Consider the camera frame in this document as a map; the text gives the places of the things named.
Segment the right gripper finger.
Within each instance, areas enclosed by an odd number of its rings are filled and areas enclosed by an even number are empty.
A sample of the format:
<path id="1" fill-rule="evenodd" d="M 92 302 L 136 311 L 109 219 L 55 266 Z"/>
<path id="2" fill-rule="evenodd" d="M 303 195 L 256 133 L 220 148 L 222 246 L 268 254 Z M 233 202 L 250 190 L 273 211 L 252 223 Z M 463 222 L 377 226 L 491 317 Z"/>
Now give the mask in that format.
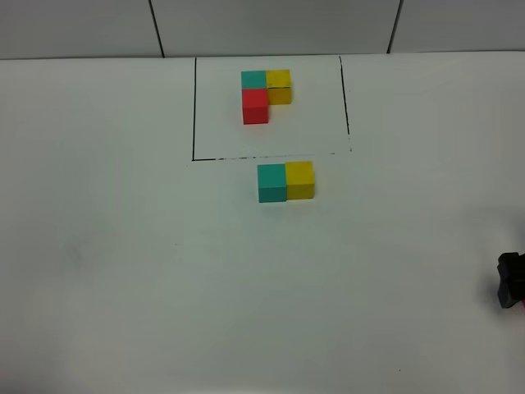
<path id="1" fill-rule="evenodd" d="M 503 253 L 498 258 L 497 271 L 500 276 L 497 291 L 500 306 L 509 309 L 518 302 L 524 302 L 524 255 Z"/>

